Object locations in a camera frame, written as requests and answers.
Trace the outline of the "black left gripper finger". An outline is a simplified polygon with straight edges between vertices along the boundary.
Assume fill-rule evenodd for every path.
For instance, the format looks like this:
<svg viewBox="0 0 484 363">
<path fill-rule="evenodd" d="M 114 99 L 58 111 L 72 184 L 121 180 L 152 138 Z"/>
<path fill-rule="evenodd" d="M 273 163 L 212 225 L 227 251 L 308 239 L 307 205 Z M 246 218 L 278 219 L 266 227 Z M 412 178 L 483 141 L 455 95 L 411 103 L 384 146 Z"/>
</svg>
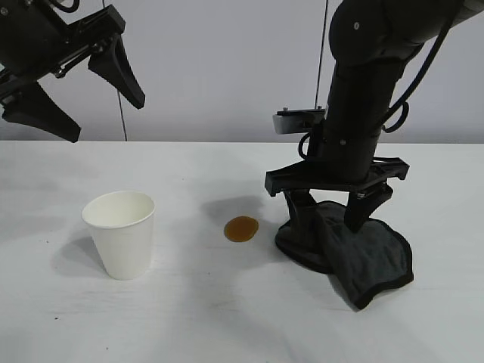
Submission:
<svg viewBox="0 0 484 363">
<path fill-rule="evenodd" d="M 123 39 L 115 33 L 103 50 L 93 54 L 88 68 L 109 82 L 136 109 L 145 104 L 145 94 L 141 89 L 128 61 Z"/>
<path fill-rule="evenodd" d="M 2 98 L 2 118 L 9 123 L 33 127 L 75 143 L 81 127 L 59 106 L 37 82 L 20 87 Z"/>
</svg>

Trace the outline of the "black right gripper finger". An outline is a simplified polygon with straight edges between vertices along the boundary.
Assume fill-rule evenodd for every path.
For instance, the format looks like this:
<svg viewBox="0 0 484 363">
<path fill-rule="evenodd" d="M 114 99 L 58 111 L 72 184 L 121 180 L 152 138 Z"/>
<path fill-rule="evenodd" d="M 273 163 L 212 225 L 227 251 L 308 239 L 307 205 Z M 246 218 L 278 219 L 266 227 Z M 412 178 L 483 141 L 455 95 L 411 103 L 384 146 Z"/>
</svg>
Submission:
<svg viewBox="0 0 484 363">
<path fill-rule="evenodd" d="M 377 183 L 362 191 L 350 192 L 344 223 L 352 232 L 358 232 L 371 214 L 388 201 L 393 189 L 387 183 Z"/>
<path fill-rule="evenodd" d="M 318 203 L 309 189 L 285 191 L 290 216 L 290 233 L 293 242 L 311 242 L 314 217 Z"/>
</svg>

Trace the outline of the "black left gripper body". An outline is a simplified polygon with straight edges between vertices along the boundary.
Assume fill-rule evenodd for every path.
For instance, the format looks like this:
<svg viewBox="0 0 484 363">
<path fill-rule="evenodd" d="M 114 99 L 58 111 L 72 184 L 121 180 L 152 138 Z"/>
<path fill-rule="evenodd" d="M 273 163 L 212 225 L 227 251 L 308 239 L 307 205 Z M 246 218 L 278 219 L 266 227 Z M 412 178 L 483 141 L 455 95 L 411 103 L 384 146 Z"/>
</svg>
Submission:
<svg viewBox="0 0 484 363">
<path fill-rule="evenodd" d="M 113 5 L 73 23 L 58 10 L 73 13 L 58 1 L 1 2 L 1 103 L 4 96 L 37 82 L 49 73 L 63 78 L 78 63 L 103 50 L 125 21 Z"/>
</svg>

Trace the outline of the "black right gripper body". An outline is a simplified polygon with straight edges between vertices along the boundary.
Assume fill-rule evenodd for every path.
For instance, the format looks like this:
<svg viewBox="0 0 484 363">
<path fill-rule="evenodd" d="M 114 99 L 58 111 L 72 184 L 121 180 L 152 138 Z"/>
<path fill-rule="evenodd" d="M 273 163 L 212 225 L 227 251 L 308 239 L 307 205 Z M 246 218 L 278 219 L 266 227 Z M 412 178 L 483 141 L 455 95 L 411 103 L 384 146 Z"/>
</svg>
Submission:
<svg viewBox="0 0 484 363">
<path fill-rule="evenodd" d="M 376 157 L 377 138 L 326 140 L 306 133 L 297 145 L 301 160 L 265 174 L 270 196 L 299 189 L 362 191 L 389 178 L 404 180 L 409 165 L 398 157 Z"/>
</svg>

